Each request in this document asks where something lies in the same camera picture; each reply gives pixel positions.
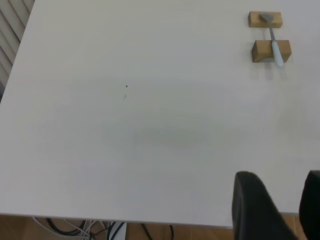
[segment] black cable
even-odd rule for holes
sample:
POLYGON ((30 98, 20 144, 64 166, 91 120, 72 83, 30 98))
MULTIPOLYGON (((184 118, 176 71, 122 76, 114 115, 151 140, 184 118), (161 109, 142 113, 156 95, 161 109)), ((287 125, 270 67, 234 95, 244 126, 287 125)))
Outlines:
MULTIPOLYGON (((108 230, 107 235, 106 235, 106 239, 109 240, 110 234, 111 234, 111 230, 112 230, 112 228, 115 226, 115 224, 116 224, 116 222, 114 221, 114 222, 113 222, 110 226, 108 226, 106 229, 100 230, 100 231, 98 231, 97 233, 90 233, 90 238, 89 238, 89 240, 91 240, 92 237, 97 236, 98 234, 102 233, 102 232, 105 231, 105 230, 108 230)), ((119 232, 119 230, 121 229, 121 227, 122 227, 124 224, 125 224, 125 223, 122 222, 122 223, 116 228, 116 230, 114 231, 114 233, 113 233, 113 235, 112 235, 112 237, 111 237, 111 240, 114 240, 114 239, 115 239, 117 233, 119 232)))
POLYGON ((172 225, 169 225, 170 230, 171 230, 171 240, 175 240, 175 231, 174 227, 172 225))
POLYGON ((144 223, 141 223, 141 227, 143 228, 143 230, 144 230, 146 236, 148 237, 148 239, 149 240, 153 240, 151 235, 150 235, 150 233, 149 233, 149 231, 148 231, 148 229, 147 229, 147 226, 144 223))
MULTIPOLYGON (((146 236, 148 237, 149 240, 153 240, 153 238, 151 237, 148 229, 147 229, 147 226, 144 224, 144 223, 141 223, 141 226, 146 234, 146 236)), ((170 227, 170 231, 171 231, 171 240, 175 240, 175 231, 174 231, 174 227, 172 225, 169 225, 170 227)))
POLYGON ((102 229, 102 230, 98 231, 97 233, 92 233, 92 235, 93 235, 93 236, 96 236, 96 235, 98 235, 98 234, 100 234, 100 233, 108 230, 109 228, 111 228, 111 226, 108 226, 108 227, 106 227, 105 229, 102 229))
MULTIPOLYGON (((49 224, 49 226, 54 230, 56 231, 57 233, 61 234, 61 235, 65 235, 65 236, 76 236, 78 235, 81 231, 78 230, 78 229, 73 229, 71 231, 63 231, 61 229, 59 229, 55 224, 54 222, 51 220, 51 218, 46 218, 46 221, 47 223, 49 224)), ((86 224, 86 221, 83 220, 79 226, 80 229, 83 229, 84 226, 86 224)))
POLYGON ((107 235, 106 235, 106 240, 109 240, 111 230, 112 230, 112 228, 114 227, 115 224, 116 224, 116 222, 114 221, 114 222, 110 225, 110 228, 108 229, 108 232, 107 232, 107 235))
POLYGON ((115 230, 114 234, 112 235, 111 237, 111 240, 114 240, 115 236, 117 235, 117 233, 119 232, 120 228, 124 225, 125 223, 122 222, 118 227, 117 229, 115 230))

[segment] table surface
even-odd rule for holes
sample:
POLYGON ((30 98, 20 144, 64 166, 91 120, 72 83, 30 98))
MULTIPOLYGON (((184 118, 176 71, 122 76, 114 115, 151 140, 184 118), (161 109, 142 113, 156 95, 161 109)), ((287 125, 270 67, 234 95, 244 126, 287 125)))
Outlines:
POLYGON ((37 0, 0 104, 0 213, 231 226, 252 171, 297 213, 320 169, 318 0, 37 0), (282 12, 284 69, 249 11, 282 12))

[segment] knife handle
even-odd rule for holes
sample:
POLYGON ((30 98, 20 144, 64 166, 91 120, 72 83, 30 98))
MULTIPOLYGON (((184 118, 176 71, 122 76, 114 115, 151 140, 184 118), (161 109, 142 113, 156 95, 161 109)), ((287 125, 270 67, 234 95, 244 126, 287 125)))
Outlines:
POLYGON ((284 60, 282 59, 279 46, 277 41, 272 41, 272 50, 273 50, 273 57, 274 57, 274 62, 279 68, 283 68, 284 60))

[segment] wooden block holder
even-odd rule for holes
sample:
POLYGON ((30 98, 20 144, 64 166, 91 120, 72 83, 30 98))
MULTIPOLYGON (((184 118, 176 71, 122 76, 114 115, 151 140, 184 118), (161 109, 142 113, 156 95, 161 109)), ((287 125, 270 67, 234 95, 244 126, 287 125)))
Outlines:
POLYGON ((268 28, 269 25, 266 21, 261 19, 260 14, 267 13, 273 15, 273 21, 271 23, 273 28, 280 28, 282 25, 281 12, 274 11, 251 11, 249 12, 248 20, 250 28, 268 28))
MULTIPOLYGON (((291 47, 289 40, 277 40, 279 50, 284 62, 288 60, 291 55, 291 47)), ((251 50, 252 61, 259 63, 266 58, 274 58, 271 40, 256 40, 251 50)))

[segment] wooden floor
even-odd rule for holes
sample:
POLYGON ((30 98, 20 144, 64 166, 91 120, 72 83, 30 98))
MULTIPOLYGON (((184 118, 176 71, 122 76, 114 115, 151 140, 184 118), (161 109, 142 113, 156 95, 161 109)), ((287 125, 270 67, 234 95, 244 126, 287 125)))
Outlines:
MULTIPOLYGON (((297 235, 299 240, 306 240, 302 227, 297 216, 284 216, 287 225, 297 235)), ((63 220, 57 220, 59 227, 66 229, 63 220)), ((146 225, 154 240, 170 240, 170 228, 164 224, 146 225)), ((102 228, 98 224, 95 231, 102 228)), ((175 225, 175 240, 233 240, 233 230, 206 226, 175 225)), ((65 240, 67 238, 56 236, 43 229, 30 217, 4 216, 0 215, 0 240, 65 240)), ((97 237, 97 240, 104 239, 104 235, 97 237)), ((126 240, 148 240, 143 229, 138 223, 127 225, 126 240)))

